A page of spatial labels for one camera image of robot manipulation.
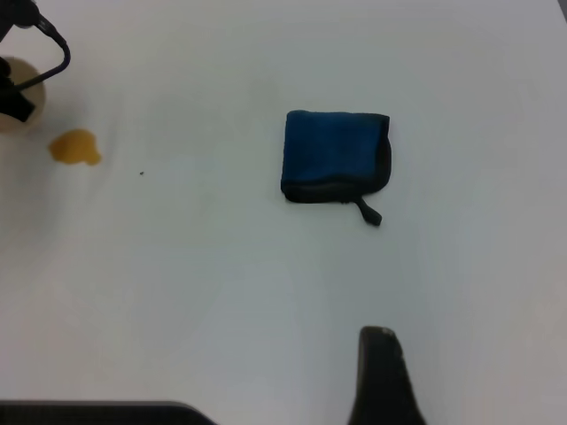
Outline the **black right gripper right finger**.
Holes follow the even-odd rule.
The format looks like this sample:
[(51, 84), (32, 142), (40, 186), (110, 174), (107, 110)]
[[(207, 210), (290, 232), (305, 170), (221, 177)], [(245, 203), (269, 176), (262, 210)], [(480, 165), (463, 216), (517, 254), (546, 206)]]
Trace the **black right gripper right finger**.
[(366, 326), (359, 335), (356, 391), (350, 424), (426, 423), (396, 334)]

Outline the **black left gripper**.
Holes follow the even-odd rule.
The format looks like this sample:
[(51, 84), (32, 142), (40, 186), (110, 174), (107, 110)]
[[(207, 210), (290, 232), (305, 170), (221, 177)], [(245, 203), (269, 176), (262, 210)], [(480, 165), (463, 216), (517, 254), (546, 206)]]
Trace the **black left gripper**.
[[(40, 21), (40, 12), (32, 0), (0, 0), (0, 41), (13, 27), (29, 28)], [(20, 122), (26, 122), (35, 111), (35, 105), (21, 91), (13, 88), (35, 77), (35, 69), (26, 61), (1, 58), (1, 113)]]

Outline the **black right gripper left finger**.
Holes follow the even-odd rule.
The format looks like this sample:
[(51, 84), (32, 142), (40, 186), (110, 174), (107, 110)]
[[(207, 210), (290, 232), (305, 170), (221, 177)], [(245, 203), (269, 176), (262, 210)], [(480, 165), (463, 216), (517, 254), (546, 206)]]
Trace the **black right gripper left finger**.
[(22, 401), (1, 402), (3, 424), (212, 424), (192, 406), (176, 402)]

